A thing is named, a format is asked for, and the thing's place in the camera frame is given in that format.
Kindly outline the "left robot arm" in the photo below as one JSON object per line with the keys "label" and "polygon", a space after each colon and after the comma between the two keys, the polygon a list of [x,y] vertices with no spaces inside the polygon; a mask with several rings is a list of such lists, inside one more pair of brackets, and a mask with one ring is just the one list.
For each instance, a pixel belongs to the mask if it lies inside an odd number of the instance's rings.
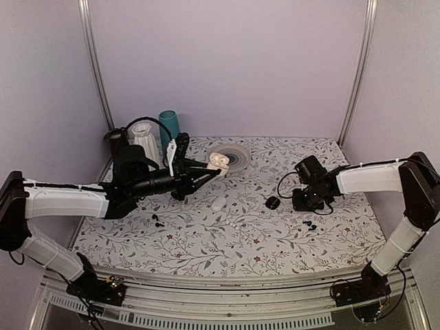
{"label": "left robot arm", "polygon": [[140,145],[115,147],[112,180],[91,185],[38,182],[12,171],[1,187],[1,250],[28,256],[58,272],[87,298],[97,298],[102,283],[87,258],[30,229],[28,220],[49,216],[121,219],[137,208],[142,197],[171,193],[182,200],[220,175],[219,169],[186,159],[176,149],[169,146],[171,161],[168,168],[160,168]]}

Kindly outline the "white oval earbud case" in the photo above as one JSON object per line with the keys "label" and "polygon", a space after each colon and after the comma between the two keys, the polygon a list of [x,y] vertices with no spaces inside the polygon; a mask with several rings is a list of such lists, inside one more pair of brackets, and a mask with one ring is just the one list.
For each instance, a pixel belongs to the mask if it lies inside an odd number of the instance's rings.
{"label": "white oval earbud case", "polygon": [[220,211],[227,204],[227,199],[224,196],[217,197],[211,204],[211,209],[214,212]]}

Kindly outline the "aluminium post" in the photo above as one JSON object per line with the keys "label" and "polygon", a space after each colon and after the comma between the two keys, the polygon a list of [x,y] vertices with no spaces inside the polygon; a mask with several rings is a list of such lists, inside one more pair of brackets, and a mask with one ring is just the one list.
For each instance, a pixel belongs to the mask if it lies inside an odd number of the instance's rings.
{"label": "aluminium post", "polygon": [[368,0],[366,2],[366,12],[364,17],[364,27],[360,43],[360,53],[357,60],[354,80],[346,107],[342,126],[338,135],[338,145],[341,149],[347,143],[349,131],[355,117],[355,110],[360,96],[367,60],[371,49],[375,29],[375,18],[377,15],[377,0]]}
{"label": "aluminium post", "polygon": [[107,129],[111,130],[115,128],[115,124],[113,121],[113,116],[111,114],[109,101],[105,90],[105,84],[100,68],[98,51],[94,38],[94,31],[91,19],[90,1],[78,0],[78,9],[80,14],[80,21],[82,24],[85,46],[91,65],[92,76],[98,93],[98,99],[104,116],[104,122],[107,126]]}

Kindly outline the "white ribbed plate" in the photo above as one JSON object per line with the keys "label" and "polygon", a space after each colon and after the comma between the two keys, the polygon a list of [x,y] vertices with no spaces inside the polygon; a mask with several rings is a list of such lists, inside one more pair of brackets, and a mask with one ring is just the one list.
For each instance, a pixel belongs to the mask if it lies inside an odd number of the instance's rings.
{"label": "white ribbed plate", "polygon": [[240,144],[225,144],[221,154],[229,159],[229,173],[238,173],[245,170],[252,159],[252,149]]}

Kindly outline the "black earbud case left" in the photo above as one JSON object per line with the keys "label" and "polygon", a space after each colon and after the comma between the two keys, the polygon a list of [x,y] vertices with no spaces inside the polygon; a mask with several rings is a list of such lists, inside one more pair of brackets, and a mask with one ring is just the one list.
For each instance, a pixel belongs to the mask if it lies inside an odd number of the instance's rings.
{"label": "black earbud case left", "polygon": [[172,192],[171,192],[171,197],[172,197],[173,199],[176,199],[176,200],[180,200],[180,199],[181,199],[181,197],[179,196],[179,194],[178,194],[177,192],[175,192],[175,191],[172,191]]}

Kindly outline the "black earbud case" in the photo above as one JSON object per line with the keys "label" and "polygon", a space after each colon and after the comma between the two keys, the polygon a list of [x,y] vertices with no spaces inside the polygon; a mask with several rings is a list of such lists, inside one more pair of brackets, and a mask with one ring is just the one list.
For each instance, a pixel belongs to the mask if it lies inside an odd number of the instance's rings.
{"label": "black earbud case", "polygon": [[181,199],[181,197],[179,196],[179,194],[178,194],[177,192],[175,192],[175,191],[172,191],[172,192],[171,192],[171,197],[172,197],[173,199],[176,199],[176,200],[180,200],[180,199]]}
{"label": "black earbud case", "polygon": [[281,200],[276,196],[269,197],[265,202],[265,207],[269,210],[275,210],[281,204]]}

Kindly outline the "right aluminium post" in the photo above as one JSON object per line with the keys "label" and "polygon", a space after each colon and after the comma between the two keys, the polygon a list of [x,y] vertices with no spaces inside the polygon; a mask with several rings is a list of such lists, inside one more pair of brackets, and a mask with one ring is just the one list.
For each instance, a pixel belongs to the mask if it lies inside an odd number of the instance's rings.
{"label": "right aluminium post", "polygon": [[349,131],[355,117],[355,110],[360,96],[367,60],[371,49],[375,29],[375,18],[377,15],[377,0],[368,0],[366,2],[366,12],[364,17],[364,27],[360,43],[360,53],[357,60],[354,80],[346,107],[342,126],[338,135],[338,145],[341,149],[347,143]]}

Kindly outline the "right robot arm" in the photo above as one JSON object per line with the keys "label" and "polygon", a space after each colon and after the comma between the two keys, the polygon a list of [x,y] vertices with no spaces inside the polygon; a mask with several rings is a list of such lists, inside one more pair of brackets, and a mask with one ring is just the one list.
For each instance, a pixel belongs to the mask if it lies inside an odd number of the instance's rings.
{"label": "right robot arm", "polygon": [[398,192],[404,197],[403,218],[380,252],[361,272],[361,279],[336,285],[333,292],[355,291],[362,300],[389,293],[388,273],[409,255],[439,222],[439,174],[426,154],[403,159],[325,169],[314,156],[295,166],[303,188],[292,192],[294,210],[314,212],[330,206],[335,197],[351,193]]}

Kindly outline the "front aluminium rail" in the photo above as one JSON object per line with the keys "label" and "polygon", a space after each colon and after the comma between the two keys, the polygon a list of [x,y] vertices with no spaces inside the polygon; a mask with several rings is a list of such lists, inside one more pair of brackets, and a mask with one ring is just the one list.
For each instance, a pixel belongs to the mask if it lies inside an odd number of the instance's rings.
{"label": "front aluminium rail", "polygon": [[373,301],[339,307],[330,289],[360,277],[358,267],[262,277],[195,277],[98,267],[127,287],[120,307],[103,305],[103,329],[429,329],[408,268],[388,275],[384,319],[367,322]]}

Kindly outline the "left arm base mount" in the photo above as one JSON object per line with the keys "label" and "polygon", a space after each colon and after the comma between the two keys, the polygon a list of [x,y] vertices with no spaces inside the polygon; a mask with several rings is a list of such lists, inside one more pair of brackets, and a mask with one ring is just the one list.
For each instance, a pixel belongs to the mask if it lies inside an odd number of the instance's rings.
{"label": "left arm base mount", "polygon": [[66,292],[84,300],[121,307],[127,286],[114,280],[100,280],[95,275],[83,274],[68,284]]}

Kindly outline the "black cylinder vase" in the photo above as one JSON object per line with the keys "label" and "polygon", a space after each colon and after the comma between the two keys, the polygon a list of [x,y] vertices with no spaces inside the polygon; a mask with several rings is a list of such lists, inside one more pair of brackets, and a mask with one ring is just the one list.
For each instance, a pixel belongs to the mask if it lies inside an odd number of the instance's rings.
{"label": "black cylinder vase", "polygon": [[112,129],[105,135],[112,155],[118,154],[122,149],[129,146],[127,132],[124,129]]}

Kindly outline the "small white case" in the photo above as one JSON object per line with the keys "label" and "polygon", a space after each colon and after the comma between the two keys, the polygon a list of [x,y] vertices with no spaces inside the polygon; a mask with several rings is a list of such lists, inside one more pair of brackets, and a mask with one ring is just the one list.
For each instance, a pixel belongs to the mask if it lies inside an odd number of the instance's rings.
{"label": "small white case", "polygon": [[229,170],[229,162],[230,159],[223,154],[220,153],[211,153],[209,154],[209,162],[207,165],[207,169],[210,170],[221,170],[219,176],[224,177]]}

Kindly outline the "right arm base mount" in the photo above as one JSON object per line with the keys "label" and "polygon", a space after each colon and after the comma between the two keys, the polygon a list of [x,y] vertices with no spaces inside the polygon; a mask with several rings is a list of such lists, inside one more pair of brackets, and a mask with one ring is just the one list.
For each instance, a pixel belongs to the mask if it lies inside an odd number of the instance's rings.
{"label": "right arm base mount", "polygon": [[329,290],[337,307],[363,303],[390,293],[390,285],[383,276],[362,276],[355,281],[342,280],[334,283]]}

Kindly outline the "floral table mat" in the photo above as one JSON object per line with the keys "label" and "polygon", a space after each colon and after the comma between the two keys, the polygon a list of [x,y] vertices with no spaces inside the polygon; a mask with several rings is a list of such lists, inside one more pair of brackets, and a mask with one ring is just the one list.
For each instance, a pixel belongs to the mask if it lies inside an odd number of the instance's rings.
{"label": "floral table mat", "polygon": [[[187,276],[282,276],[363,266],[385,242],[361,194],[338,197],[333,210],[296,212],[289,195],[295,164],[314,155],[328,169],[346,163],[329,138],[194,137],[189,158],[204,162],[214,147],[246,145],[250,165],[211,180],[183,201],[142,200],[123,219],[83,221],[73,249],[91,263],[135,272]],[[220,196],[227,204],[211,209]],[[265,207],[276,196],[280,206]],[[303,221],[317,226],[309,230]],[[236,223],[239,229],[228,225]],[[156,223],[164,227],[156,228]]]}

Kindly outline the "white ribbed vase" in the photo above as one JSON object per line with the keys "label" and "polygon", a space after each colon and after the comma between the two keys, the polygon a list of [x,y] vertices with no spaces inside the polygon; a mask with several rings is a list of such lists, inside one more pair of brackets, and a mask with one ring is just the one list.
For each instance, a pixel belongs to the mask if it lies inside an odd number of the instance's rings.
{"label": "white ribbed vase", "polygon": [[156,143],[155,136],[152,133],[151,125],[147,123],[136,124],[132,128],[133,143],[140,145],[144,149],[145,156],[160,164],[160,155]]}

